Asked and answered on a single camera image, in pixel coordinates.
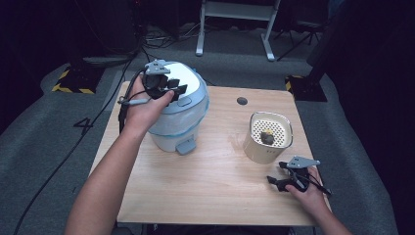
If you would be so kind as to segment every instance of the gray carpet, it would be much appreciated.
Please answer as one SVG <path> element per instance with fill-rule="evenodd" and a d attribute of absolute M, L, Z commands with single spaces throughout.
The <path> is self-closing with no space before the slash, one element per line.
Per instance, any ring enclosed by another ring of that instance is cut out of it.
<path fill-rule="evenodd" d="M 311 67 L 305 59 L 316 42 L 311 46 L 303 44 L 281 62 L 271 63 L 259 39 L 263 31 L 240 32 L 235 28 L 212 31 L 206 36 L 201 57 L 195 56 L 196 37 L 146 51 L 194 68 L 208 85 L 284 90 L 286 75 L 309 73 Z M 302 35 L 293 36 L 299 40 Z M 276 56 L 291 47 L 288 33 L 270 42 Z M 146 55 L 140 53 L 125 79 L 130 79 L 146 63 Z M 81 137 L 82 128 L 73 125 L 84 118 L 94 119 L 100 113 L 121 79 L 122 67 L 106 69 L 94 95 L 52 92 L 66 65 L 56 68 L 42 81 L 44 96 L 0 136 L 0 234 L 13 234 L 30 200 Z M 354 234 L 397 234 L 389 195 L 346 121 L 336 87 L 327 75 L 321 85 L 327 103 L 297 102 L 297 106 L 314 158 L 322 162 L 321 174 L 334 191 L 330 199 L 334 213 Z M 36 199 L 19 234 L 63 233 L 71 204 L 95 158 L 113 103 L 114 99 Z M 140 233 L 140 224 L 122 225 L 131 227 L 135 234 Z M 297 227 L 296 232 L 312 234 L 309 227 Z"/>

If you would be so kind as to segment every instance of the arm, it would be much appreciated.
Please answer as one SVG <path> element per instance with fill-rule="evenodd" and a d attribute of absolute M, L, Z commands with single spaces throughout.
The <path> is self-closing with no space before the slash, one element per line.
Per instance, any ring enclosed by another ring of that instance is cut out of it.
<path fill-rule="evenodd" d="M 137 77 L 131 95 L 144 90 Z M 134 99 L 148 97 L 146 93 Z M 69 214 L 65 234 L 110 234 L 125 187 L 147 130 L 171 101 L 173 92 L 128 109 L 125 127 L 83 185 Z"/>
<path fill-rule="evenodd" d="M 317 180 L 320 180 L 317 169 L 308 168 L 309 173 Z M 302 193 L 293 185 L 287 185 L 286 189 L 297 198 L 304 209 L 314 217 L 324 234 L 348 235 L 351 234 L 347 228 L 332 214 L 324 201 L 323 193 L 313 184 Z"/>

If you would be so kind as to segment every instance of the table surface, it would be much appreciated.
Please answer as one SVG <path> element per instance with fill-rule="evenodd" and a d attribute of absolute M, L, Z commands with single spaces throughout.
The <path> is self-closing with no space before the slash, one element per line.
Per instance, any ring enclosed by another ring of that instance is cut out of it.
<path fill-rule="evenodd" d="M 119 94 L 125 93 L 127 84 Z M 280 161 L 288 162 L 294 155 L 312 159 L 293 96 L 276 90 L 211 86 L 207 90 L 210 106 L 191 154 L 164 152 L 146 134 L 118 221 L 315 225 L 290 193 L 278 192 L 266 179 L 287 177 L 276 167 Z M 245 97 L 247 105 L 239 105 L 239 97 Z M 92 169 L 118 137 L 118 112 L 115 104 Z M 243 151 L 254 112 L 280 114 L 292 124 L 293 145 L 272 164 L 256 164 Z"/>

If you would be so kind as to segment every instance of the small basket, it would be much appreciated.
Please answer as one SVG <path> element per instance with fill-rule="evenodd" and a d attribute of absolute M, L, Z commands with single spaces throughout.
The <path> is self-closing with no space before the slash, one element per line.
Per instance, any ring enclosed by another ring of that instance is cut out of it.
<path fill-rule="evenodd" d="M 293 130 L 286 117 L 266 112 L 256 112 L 251 116 L 250 131 L 243 146 L 252 161 L 271 164 L 292 143 Z"/>

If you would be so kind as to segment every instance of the chair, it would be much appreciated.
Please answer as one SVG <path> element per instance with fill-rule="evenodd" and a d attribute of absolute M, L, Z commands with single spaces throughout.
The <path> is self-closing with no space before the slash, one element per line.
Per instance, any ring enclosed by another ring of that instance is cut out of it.
<path fill-rule="evenodd" d="M 328 0 L 296 0 L 290 7 L 291 23 L 289 33 L 293 42 L 293 47 L 283 53 L 277 61 L 280 61 L 290 52 L 296 49 L 303 41 L 309 39 L 308 45 L 311 44 L 313 37 L 319 41 L 317 33 L 324 32 L 329 23 L 329 2 Z M 296 32 L 308 32 L 307 36 L 294 44 L 291 30 Z M 282 30 L 274 39 L 277 39 L 284 30 Z"/>

